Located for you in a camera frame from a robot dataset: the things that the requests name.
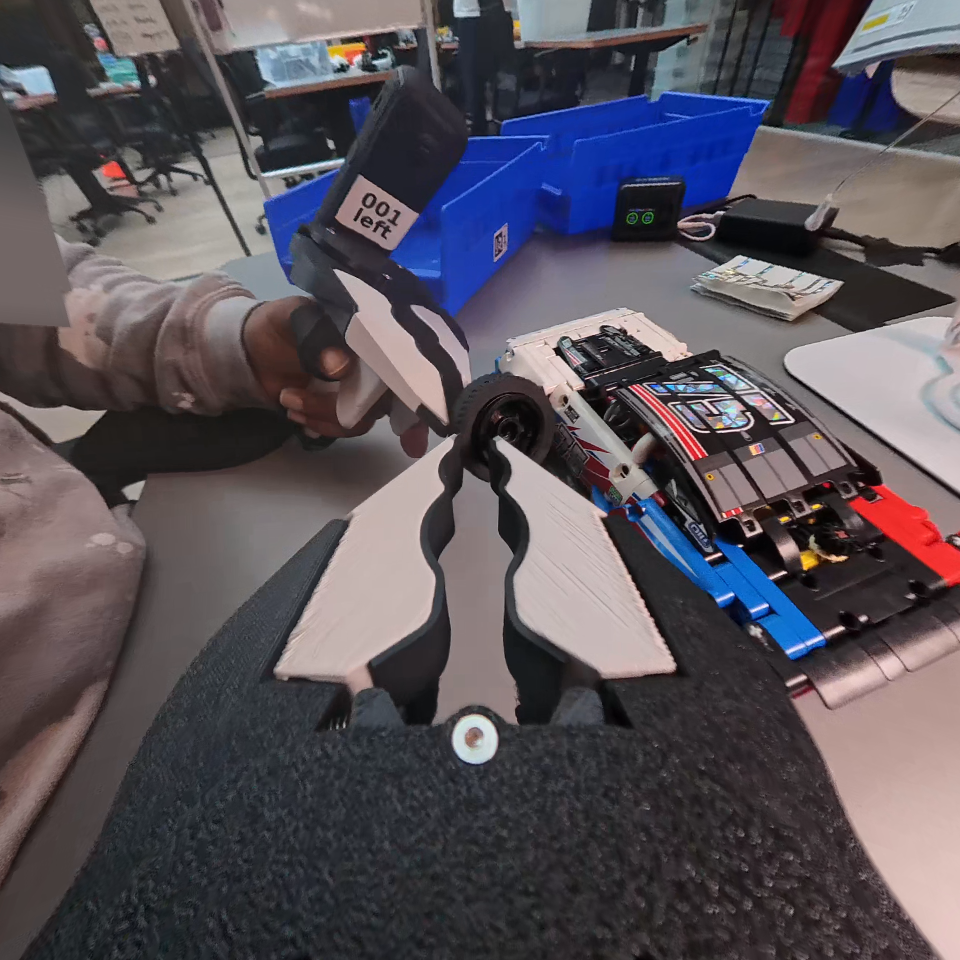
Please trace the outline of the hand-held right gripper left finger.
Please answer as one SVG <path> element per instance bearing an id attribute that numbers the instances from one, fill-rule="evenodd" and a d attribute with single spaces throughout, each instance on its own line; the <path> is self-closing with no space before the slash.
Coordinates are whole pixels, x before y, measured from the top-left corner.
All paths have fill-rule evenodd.
<path id="1" fill-rule="evenodd" d="M 273 667 L 278 680 L 432 685 L 450 655 L 439 559 L 455 532 L 461 447 L 446 438 L 348 516 Z"/>

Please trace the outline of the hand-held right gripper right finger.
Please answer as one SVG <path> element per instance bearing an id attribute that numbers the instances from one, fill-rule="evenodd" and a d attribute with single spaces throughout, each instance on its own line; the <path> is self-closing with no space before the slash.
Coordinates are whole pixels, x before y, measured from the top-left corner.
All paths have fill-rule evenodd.
<path id="1" fill-rule="evenodd" d="M 676 671 L 607 531 L 607 515 L 506 440 L 490 450 L 498 533 L 510 548 L 507 622 L 562 663 L 600 680 Z"/>

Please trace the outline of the black toy car tire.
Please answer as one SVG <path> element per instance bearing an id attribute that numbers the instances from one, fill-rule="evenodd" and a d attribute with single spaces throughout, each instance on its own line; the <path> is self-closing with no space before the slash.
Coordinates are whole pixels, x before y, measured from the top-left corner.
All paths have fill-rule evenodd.
<path id="1" fill-rule="evenodd" d="M 530 453 L 519 452 L 542 466 L 549 455 L 556 427 L 556 414 L 543 387 L 515 374 L 495 372 L 473 380 L 463 389 L 452 409 L 451 426 L 462 450 L 463 468 L 482 481 L 491 478 L 490 457 L 495 441 L 486 455 L 480 453 L 476 439 L 476 424 L 482 411 L 493 402 L 507 398 L 522 398 L 540 414 L 542 424 L 536 446 Z"/>

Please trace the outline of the black toy wheel rim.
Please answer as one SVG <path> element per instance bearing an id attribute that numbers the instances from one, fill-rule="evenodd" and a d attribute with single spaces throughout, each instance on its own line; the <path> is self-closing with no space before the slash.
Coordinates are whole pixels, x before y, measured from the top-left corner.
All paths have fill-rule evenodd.
<path id="1" fill-rule="evenodd" d="M 534 450 L 541 433 L 540 413 L 523 398 L 501 398 L 480 414 L 475 440 L 480 453 L 486 455 L 496 439 L 505 441 L 523 453 Z"/>

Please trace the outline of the person's left hand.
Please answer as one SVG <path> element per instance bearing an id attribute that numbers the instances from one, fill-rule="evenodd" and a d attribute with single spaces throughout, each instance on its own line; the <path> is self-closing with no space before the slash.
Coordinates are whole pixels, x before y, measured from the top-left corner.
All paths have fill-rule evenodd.
<path id="1" fill-rule="evenodd" d="M 385 393 L 363 420 L 353 427 L 342 425 L 337 414 L 338 390 L 331 382 L 316 381 L 304 369 L 290 323 L 292 313 L 313 305 L 310 297 L 291 295 L 256 306 L 243 331 L 249 366 L 269 401 L 280 406 L 305 437 L 362 436 L 390 414 L 393 398 Z"/>

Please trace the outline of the blue plastic bin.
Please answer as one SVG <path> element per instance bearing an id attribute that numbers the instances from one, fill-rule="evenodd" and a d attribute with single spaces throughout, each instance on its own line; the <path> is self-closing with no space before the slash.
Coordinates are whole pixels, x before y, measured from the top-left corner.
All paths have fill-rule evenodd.
<path id="1" fill-rule="evenodd" d="M 728 197 L 769 106 L 664 92 L 513 118 L 500 135 L 541 139 L 538 221 L 555 234 L 582 234 L 612 226 L 627 179 L 681 179 L 688 208 Z"/>
<path id="2" fill-rule="evenodd" d="M 394 198 L 368 184 L 352 189 L 352 205 L 332 226 L 371 234 L 456 315 L 533 234 L 546 142 L 545 135 L 471 138 L 459 165 L 415 221 Z"/>

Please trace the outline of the whiteboard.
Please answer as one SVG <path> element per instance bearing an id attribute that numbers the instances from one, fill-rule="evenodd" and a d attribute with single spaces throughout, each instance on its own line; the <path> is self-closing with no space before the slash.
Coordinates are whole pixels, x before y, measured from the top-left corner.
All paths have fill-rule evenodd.
<path id="1" fill-rule="evenodd" d="M 174 2 L 221 54 L 288 43 L 344 40 L 426 25 L 423 1 Z"/>

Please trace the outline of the toy brick race car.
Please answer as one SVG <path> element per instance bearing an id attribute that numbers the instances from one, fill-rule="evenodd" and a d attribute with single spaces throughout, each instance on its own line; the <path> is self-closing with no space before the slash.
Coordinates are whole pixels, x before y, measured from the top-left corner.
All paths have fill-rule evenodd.
<path id="1" fill-rule="evenodd" d="M 623 514 L 830 709 L 959 647 L 958 536 L 764 374 L 626 308 L 511 338 L 556 414 L 550 466 Z"/>

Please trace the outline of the black device with green lights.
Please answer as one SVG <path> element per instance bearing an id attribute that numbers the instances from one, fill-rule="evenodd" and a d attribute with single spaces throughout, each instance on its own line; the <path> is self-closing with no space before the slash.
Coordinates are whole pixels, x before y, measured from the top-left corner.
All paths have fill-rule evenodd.
<path id="1" fill-rule="evenodd" d="M 678 234 L 687 185 L 680 176 L 638 176 L 617 187 L 610 240 L 670 242 Z"/>

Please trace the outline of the paper chart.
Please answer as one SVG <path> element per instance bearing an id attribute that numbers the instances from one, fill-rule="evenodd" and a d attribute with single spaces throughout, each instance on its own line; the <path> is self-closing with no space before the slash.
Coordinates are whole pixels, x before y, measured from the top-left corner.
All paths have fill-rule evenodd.
<path id="1" fill-rule="evenodd" d="M 181 49 L 161 1 L 89 1 L 114 55 L 137 58 Z"/>

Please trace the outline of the person's grey patterned sweatshirt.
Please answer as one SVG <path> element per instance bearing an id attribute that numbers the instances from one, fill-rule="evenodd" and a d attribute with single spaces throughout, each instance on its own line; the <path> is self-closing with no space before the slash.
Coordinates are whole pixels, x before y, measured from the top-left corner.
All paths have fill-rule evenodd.
<path id="1" fill-rule="evenodd" d="M 129 510 L 2 405 L 2 882 L 101 709 L 145 555 Z"/>

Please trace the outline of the folded sticker sheet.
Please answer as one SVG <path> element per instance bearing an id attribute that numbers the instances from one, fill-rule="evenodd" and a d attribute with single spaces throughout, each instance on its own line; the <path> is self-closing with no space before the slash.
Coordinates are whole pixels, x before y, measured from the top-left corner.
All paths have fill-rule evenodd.
<path id="1" fill-rule="evenodd" d="M 692 292 L 785 322 L 831 300 L 843 280 L 738 255 L 693 279 Z"/>

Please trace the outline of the black power adapter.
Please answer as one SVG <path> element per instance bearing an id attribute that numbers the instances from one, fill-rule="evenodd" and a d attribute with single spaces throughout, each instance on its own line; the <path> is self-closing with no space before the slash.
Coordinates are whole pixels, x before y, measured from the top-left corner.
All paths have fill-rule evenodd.
<path id="1" fill-rule="evenodd" d="M 713 238 L 728 247 L 805 256 L 821 241 L 821 234 L 807 227 L 816 210 L 797 201 L 740 198 L 721 213 Z"/>

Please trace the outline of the white book stand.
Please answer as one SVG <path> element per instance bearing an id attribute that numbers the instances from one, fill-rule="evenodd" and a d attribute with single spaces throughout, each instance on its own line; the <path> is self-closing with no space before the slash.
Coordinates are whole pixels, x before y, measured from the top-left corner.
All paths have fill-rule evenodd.
<path id="1" fill-rule="evenodd" d="M 839 227 L 900 246 L 958 241 L 958 98 L 897 146 L 814 135 L 825 151 Z M 786 371 L 954 494 L 959 491 L 958 266 L 933 257 L 892 265 L 891 277 L 932 285 L 953 300 L 904 318 L 789 351 Z"/>

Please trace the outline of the open instruction booklet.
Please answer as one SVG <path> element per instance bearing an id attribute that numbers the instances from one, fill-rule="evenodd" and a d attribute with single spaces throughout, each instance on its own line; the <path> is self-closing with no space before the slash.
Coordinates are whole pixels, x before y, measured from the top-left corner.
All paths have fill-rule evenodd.
<path id="1" fill-rule="evenodd" d="M 844 74 L 902 57 L 959 52 L 958 1 L 874 1 L 832 64 Z"/>

